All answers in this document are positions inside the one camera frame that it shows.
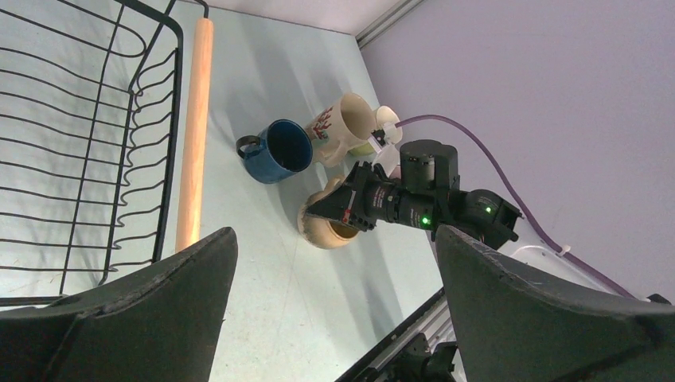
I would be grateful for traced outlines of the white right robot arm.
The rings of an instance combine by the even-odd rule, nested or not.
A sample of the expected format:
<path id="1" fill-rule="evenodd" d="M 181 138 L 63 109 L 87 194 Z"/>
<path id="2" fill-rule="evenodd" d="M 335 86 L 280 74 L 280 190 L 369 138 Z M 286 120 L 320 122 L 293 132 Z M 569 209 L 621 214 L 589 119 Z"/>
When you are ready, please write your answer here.
<path id="1" fill-rule="evenodd" d="M 450 225 L 493 249 L 518 240 L 517 207 L 486 189 L 460 190 L 453 146 L 430 139 L 407 142 L 400 164 L 396 180 L 380 164 L 358 162 L 335 189 L 307 207 L 307 215 L 362 232 L 379 220 L 431 233 Z"/>

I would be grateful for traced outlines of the floral painted ceramic mug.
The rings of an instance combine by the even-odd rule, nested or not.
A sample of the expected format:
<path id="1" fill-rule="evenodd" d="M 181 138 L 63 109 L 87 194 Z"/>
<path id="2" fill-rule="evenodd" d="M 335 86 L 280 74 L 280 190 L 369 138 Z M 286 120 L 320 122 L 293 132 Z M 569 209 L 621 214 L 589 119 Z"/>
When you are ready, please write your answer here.
<path id="1" fill-rule="evenodd" d="M 312 162 L 334 167 L 350 150 L 366 144 L 376 128 L 372 108 L 361 96 L 350 92 L 319 113 L 303 130 L 312 143 Z"/>

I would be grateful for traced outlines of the dark blue mug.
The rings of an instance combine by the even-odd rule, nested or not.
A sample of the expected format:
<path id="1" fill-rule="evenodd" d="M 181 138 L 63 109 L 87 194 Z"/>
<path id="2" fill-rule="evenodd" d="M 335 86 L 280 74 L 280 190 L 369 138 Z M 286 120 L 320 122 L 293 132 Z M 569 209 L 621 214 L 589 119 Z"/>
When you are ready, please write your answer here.
<path id="1" fill-rule="evenodd" d="M 257 135 L 239 138 L 236 151 L 248 174 L 263 184 L 301 173 L 314 155 L 310 137 L 289 119 L 275 120 Z"/>

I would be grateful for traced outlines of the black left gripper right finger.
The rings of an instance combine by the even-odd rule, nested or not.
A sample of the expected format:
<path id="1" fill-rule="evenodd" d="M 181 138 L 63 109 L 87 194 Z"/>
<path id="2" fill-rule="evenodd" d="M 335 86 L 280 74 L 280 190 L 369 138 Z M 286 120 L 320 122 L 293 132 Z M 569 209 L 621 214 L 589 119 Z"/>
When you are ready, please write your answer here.
<path id="1" fill-rule="evenodd" d="M 450 226 L 436 251 L 468 380 L 673 380 L 671 305 L 571 283 Z"/>

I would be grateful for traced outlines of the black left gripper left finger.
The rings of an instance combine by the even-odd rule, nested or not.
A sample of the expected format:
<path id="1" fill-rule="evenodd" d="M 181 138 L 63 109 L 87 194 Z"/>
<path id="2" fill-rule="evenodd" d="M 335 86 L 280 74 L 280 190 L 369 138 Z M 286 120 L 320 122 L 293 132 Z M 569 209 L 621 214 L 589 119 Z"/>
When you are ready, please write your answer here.
<path id="1" fill-rule="evenodd" d="M 221 228 L 103 286 L 2 312 L 2 380 L 207 381 L 237 258 Z"/>

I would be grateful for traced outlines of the cream speckled mug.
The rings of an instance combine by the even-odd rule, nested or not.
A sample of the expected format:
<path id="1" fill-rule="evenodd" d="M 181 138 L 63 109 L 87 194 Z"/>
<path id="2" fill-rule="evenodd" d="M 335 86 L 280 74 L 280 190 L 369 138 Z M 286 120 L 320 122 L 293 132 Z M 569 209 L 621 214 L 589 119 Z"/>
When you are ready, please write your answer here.
<path id="1" fill-rule="evenodd" d="M 306 213 L 308 207 L 327 196 L 344 180 L 345 175 L 338 175 L 329 180 L 324 189 L 310 195 L 298 211 L 298 232 L 308 243 L 314 245 L 316 248 L 330 250 L 343 247 L 352 242 L 359 233 L 354 228 L 334 223 L 327 219 L 309 216 Z"/>

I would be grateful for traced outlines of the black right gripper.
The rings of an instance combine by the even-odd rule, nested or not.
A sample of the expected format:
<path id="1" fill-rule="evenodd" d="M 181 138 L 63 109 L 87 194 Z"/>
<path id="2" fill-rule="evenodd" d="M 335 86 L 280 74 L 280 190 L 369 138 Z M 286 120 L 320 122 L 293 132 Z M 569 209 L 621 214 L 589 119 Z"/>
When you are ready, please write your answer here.
<path id="1" fill-rule="evenodd" d="M 355 166 L 345 181 L 325 186 L 308 205 L 308 216 L 347 224 L 363 232 L 378 220 L 434 232 L 457 222 L 458 151 L 431 139 L 400 147 L 400 179 L 380 164 Z"/>

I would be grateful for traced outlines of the pale yellow mug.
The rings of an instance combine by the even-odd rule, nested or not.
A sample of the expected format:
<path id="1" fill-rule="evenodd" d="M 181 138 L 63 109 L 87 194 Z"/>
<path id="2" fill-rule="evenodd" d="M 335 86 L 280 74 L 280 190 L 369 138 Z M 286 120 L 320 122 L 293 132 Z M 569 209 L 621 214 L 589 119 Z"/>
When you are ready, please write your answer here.
<path id="1" fill-rule="evenodd" d="M 396 127 L 396 124 L 400 121 L 397 113 L 389 106 L 380 106 L 373 111 L 373 114 L 376 118 L 377 128 L 372 132 L 372 135 L 386 146 L 399 143 L 403 138 L 403 131 L 401 127 Z M 355 157 L 363 157 L 375 154 L 377 151 L 378 145 L 373 146 L 370 141 L 366 141 L 365 144 L 353 148 L 349 153 Z"/>

